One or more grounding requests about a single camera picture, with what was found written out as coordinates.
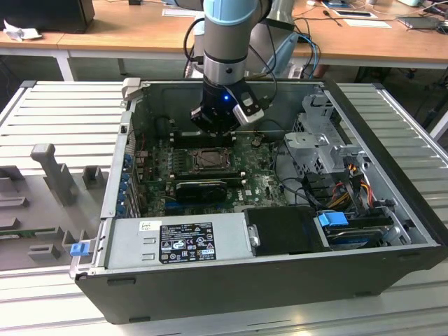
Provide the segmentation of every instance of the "warning label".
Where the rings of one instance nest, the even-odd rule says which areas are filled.
[[[160,226],[159,261],[162,264],[215,260],[211,223]]]

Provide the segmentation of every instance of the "desk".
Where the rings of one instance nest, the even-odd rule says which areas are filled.
[[[359,9],[370,11],[379,19],[390,20],[396,14],[406,14],[416,8],[406,6],[396,0],[380,0],[383,5]],[[306,5],[296,6],[294,14],[309,10]],[[328,18],[322,12],[326,8],[315,8],[302,15],[304,18]],[[334,18],[339,18],[332,11]],[[399,21],[387,21],[392,28],[350,27],[343,20],[338,20],[343,27],[338,27],[333,20],[310,20],[311,36],[321,47],[322,64],[337,64],[371,67],[403,67],[445,69],[448,66],[448,36],[436,31],[406,30]],[[299,28],[306,32],[304,20],[298,20]],[[298,46],[294,57],[304,59],[309,55],[307,45]]]
[[[380,2],[382,5],[375,9],[391,13],[375,13],[380,19],[415,11],[396,0]],[[127,1],[94,0],[93,4],[96,15],[86,34],[44,34],[42,40],[23,43],[2,36],[0,53],[55,57],[66,81],[76,79],[70,64],[72,57],[184,60],[182,42],[193,21],[191,17],[163,17],[163,6],[156,3],[129,6]],[[304,1],[298,1],[294,14],[309,9]],[[364,9],[371,11],[369,5]],[[322,10],[317,7],[303,16],[325,18]],[[388,22],[392,29],[350,27],[343,20],[339,22],[343,27],[332,20],[309,21],[313,40],[321,47],[321,64],[425,69],[448,66],[448,36],[435,31],[406,31],[397,21]],[[297,23],[305,28],[303,20]],[[308,45],[298,45],[293,61],[303,64],[309,55]]]

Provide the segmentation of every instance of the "robotic arm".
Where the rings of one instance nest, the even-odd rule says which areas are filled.
[[[219,137],[240,125],[261,119],[272,102],[266,97],[257,98],[244,79],[248,68],[266,69],[262,61],[249,52],[249,45],[261,50],[259,54],[269,68],[274,66],[273,59],[277,56],[273,54],[283,47],[286,57],[279,57],[277,65],[284,68],[284,60],[288,62],[297,43],[291,18],[294,0],[274,0],[274,5],[273,0],[166,2],[205,14],[202,103],[191,113],[191,120],[201,130]],[[275,42],[271,42],[272,35],[276,36]],[[289,48],[284,48],[285,41]],[[248,60],[257,66],[248,67]]]

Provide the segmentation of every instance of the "blue latch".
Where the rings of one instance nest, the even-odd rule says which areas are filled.
[[[86,257],[89,255],[90,243],[76,243],[71,245],[70,256]]]
[[[322,227],[349,224],[343,212],[324,212],[318,218]]]

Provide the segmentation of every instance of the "black box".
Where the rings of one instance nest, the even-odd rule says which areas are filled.
[[[93,20],[92,0],[3,0],[3,20],[20,28],[36,28],[39,32],[58,31],[82,34]]]

